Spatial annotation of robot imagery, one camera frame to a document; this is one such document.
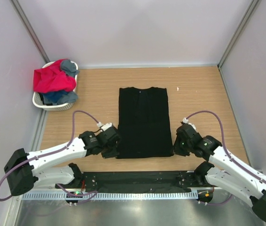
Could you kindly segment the black t shirt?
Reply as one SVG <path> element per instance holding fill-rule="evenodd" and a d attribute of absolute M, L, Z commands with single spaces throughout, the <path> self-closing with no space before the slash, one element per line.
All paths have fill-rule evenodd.
<path fill-rule="evenodd" d="M 118 111 L 118 159 L 173 155 L 166 88 L 120 88 Z"/>

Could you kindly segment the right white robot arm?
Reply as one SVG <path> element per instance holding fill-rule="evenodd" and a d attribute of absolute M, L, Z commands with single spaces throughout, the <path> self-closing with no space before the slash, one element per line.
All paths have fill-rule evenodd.
<path fill-rule="evenodd" d="M 266 222 L 266 175 L 234 156 L 214 137 L 202 137 L 187 120 L 176 130 L 173 152 L 204 159 L 194 171 L 195 182 L 222 188 L 248 204 Z"/>

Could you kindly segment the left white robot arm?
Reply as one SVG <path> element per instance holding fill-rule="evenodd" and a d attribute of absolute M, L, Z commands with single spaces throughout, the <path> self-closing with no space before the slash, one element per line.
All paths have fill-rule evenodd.
<path fill-rule="evenodd" d="M 14 151 L 4 172 L 12 196 L 19 196 L 33 188 L 61 184 L 78 188 L 82 176 L 74 163 L 56 169 L 55 166 L 72 159 L 101 154 L 103 158 L 118 155 L 120 133 L 112 123 L 100 126 L 97 132 L 85 131 L 61 145 L 27 153 L 23 148 Z"/>

